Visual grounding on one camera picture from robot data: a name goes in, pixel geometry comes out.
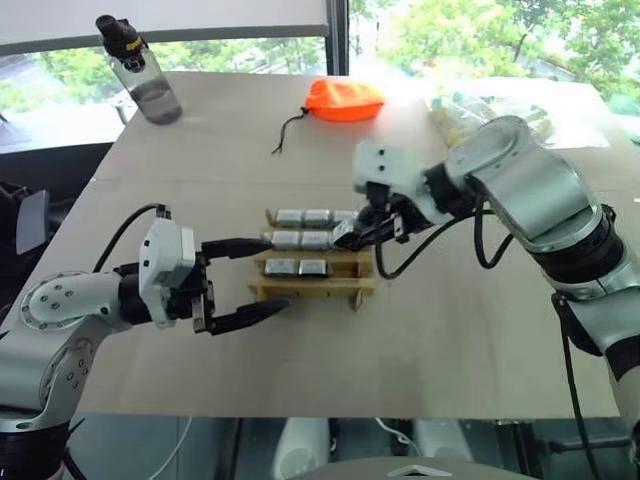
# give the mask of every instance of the beige tabletop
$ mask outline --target beige tabletop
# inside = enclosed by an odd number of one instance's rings
[[[89,270],[115,228],[143,203],[169,203],[197,241],[254,236],[265,208],[361,206],[350,171],[351,151],[364,138],[403,145],[426,163],[446,156],[415,85],[387,90],[388,103],[372,122],[294,122],[285,153],[272,157],[283,119],[296,113],[312,78],[178,74],[171,81],[185,116],[162,128],[134,118],[29,283],[60,270]],[[597,94],[576,88],[584,118],[611,147],[567,155],[616,208],[622,235],[638,244],[640,158]],[[505,231],[489,220],[486,243],[495,245]],[[132,227],[107,266],[136,260],[149,223]],[[389,245],[388,263],[397,264],[415,245]],[[250,259],[216,261],[209,273],[218,313],[253,301],[246,285],[257,270]],[[344,299],[300,299],[255,327],[219,337],[194,335],[189,321],[110,337],[81,408],[203,416],[568,417],[551,293],[519,246],[497,269],[483,270],[471,225],[462,224],[399,279],[380,280],[358,313]],[[585,415],[616,415],[604,363],[576,352],[575,369]]]

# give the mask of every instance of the drawstring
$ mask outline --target drawstring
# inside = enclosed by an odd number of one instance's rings
[[[286,122],[284,122],[282,124],[282,128],[280,129],[280,143],[278,143],[278,146],[273,150],[273,152],[271,152],[271,155],[273,155],[276,152],[277,153],[282,153],[282,144],[284,143],[284,133],[285,133],[285,130],[286,130],[287,125],[289,124],[289,122],[291,122],[292,120],[300,120],[300,119],[304,118],[309,113],[309,109],[308,108],[300,107],[300,110],[302,110],[302,113],[300,115],[296,115],[295,117],[291,117],[289,120],[287,120]]]

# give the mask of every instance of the battery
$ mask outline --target battery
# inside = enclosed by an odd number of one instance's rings
[[[330,210],[305,210],[304,212],[304,226],[307,228],[327,228],[330,222]]]
[[[299,250],[300,232],[296,230],[276,230],[271,233],[271,243],[275,250]]]
[[[355,220],[358,217],[358,212],[351,210],[336,210],[333,212],[332,225],[338,225],[345,220]]]
[[[329,250],[330,246],[329,232],[302,232],[302,250]]]
[[[293,258],[269,258],[264,264],[264,274],[268,277],[296,275],[297,263]]]
[[[300,260],[298,275],[301,277],[326,277],[329,275],[326,260]]]
[[[303,210],[279,208],[275,216],[276,226],[301,228],[303,215]]]

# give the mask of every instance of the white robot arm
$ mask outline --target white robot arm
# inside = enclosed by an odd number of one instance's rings
[[[552,302],[563,331],[581,350],[605,358],[637,447],[640,263],[616,234],[613,210],[596,200],[572,165],[538,145],[522,119],[502,117],[433,168],[416,165],[398,149],[362,144],[353,178],[370,205],[355,222],[336,227],[334,241],[351,250],[374,244],[385,278],[395,278],[410,262],[386,272],[381,243],[408,241],[434,225],[474,217],[476,253],[485,268],[495,266],[512,238],[518,240],[555,289]],[[492,211],[483,210],[485,200]],[[510,232],[494,261],[482,251],[484,213],[494,213]]]
[[[10,330],[0,333],[0,478],[40,480],[60,472],[69,421],[108,335],[149,322],[167,328],[188,318],[196,333],[217,335],[288,305],[269,300],[213,317],[209,260],[253,255],[271,244],[237,238],[205,242],[196,251],[191,229],[176,225],[164,205],[156,215],[139,263],[113,272],[58,273],[18,301],[18,318],[8,319]]]

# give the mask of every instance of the bottle cap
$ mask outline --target bottle cap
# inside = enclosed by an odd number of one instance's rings
[[[96,20],[96,27],[102,33],[102,45],[107,53],[120,60],[137,56],[147,45],[126,18],[116,20],[111,15],[102,15]]]

